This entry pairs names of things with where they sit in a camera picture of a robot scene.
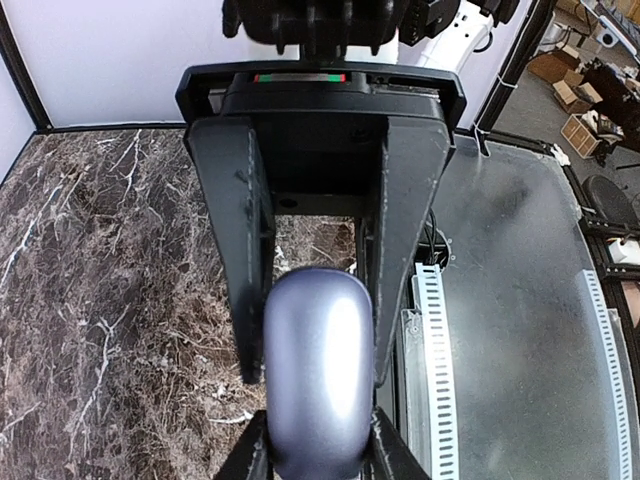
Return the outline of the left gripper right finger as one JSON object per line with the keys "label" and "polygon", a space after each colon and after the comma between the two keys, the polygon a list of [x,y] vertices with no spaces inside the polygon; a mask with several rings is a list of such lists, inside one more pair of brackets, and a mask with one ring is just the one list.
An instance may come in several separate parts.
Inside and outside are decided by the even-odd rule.
{"label": "left gripper right finger", "polygon": [[430,480],[402,440],[387,414],[378,406],[372,411],[362,479]]}

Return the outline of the purple grey earbud case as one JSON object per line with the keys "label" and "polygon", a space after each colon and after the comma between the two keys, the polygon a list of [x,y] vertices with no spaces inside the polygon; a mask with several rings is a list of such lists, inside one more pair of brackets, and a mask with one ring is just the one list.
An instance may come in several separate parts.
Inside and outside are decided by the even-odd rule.
{"label": "purple grey earbud case", "polygon": [[264,309],[267,427],[283,479],[353,479],[370,435],[372,304],[355,276],[298,269]]}

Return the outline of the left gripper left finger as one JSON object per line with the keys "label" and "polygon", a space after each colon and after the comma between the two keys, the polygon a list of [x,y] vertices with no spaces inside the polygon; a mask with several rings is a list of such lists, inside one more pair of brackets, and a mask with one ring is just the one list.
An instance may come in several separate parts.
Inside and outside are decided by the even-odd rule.
{"label": "left gripper left finger", "polygon": [[258,410],[249,421],[214,479],[273,479],[265,410]]}

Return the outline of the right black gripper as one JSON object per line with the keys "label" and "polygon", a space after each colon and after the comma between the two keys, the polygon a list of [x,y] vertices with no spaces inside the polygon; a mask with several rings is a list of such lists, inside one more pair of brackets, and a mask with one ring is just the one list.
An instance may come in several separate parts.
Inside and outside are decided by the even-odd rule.
{"label": "right black gripper", "polygon": [[256,384],[275,215],[373,216],[375,383],[466,107],[458,77],[374,63],[193,66],[175,94],[224,266],[242,379]]}

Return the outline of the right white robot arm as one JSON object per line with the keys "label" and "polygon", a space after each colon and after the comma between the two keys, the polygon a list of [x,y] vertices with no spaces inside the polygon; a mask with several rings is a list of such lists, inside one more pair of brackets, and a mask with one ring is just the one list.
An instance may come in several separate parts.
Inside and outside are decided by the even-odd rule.
{"label": "right white robot arm", "polygon": [[283,58],[192,66],[176,102],[246,383],[260,377],[275,218],[356,222],[383,381],[408,272],[466,99],[458,78],[512,1],[226,1],[222,31]]}

